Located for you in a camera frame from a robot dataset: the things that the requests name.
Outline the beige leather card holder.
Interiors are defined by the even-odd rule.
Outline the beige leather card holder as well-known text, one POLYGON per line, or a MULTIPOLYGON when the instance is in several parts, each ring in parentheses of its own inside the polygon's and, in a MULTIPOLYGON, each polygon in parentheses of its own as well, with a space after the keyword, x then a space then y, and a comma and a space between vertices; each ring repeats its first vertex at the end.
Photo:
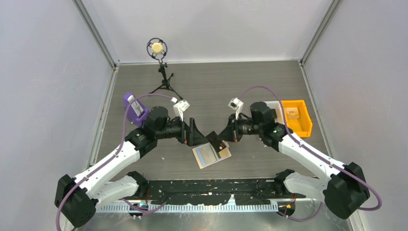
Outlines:
POLYGON ((229 144, 225 141, 222 141, 217 148, 210 143, 202 144, 193 148, 192 152, 200 169, 231 157, 229 144))

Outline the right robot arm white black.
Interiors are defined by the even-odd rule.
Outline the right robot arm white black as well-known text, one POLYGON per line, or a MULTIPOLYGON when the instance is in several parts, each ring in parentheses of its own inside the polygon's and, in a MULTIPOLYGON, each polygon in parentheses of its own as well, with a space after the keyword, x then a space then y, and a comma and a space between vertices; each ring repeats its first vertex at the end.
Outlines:
POLYGON ((275 109, 266 102, 250 106, 250 116, 242 113, 243 103, 232 99, 228 106, 235 112, 227 126, 217 135, 222 141, 239 142, 243 135, 257 135, 263 144, 303 165, 315 176, 307 177, 287 169, 275 180, 275 193, 288 197, 292 193, 321 201, 337 217, 349 218, 370 198, 362 168, 352 162, 344 164, 308 145, 285 123, 278 122, 275 109))

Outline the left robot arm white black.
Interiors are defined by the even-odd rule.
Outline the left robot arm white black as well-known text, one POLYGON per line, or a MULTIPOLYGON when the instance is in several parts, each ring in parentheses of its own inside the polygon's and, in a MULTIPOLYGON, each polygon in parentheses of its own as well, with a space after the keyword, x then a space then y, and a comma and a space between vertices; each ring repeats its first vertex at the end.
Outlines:
POLYGON ((109 180, 154 149, 158 140, 171 138, 189 147, 208 142, 198 130, 194 118, 190 118, 187 125, 180 116, 170 119, 166 108, 156 106, 147 114, 142 125, 126 135, 104 159, 74 177, 62 176, 58 180, 54 200, 58 208, 57 229, 61 229, 60 215, 64 215, 74 228, 79 228, 106 204, 129 196, 144 198, 149 186, 140 173, 130 172, 113 183, 109 180))

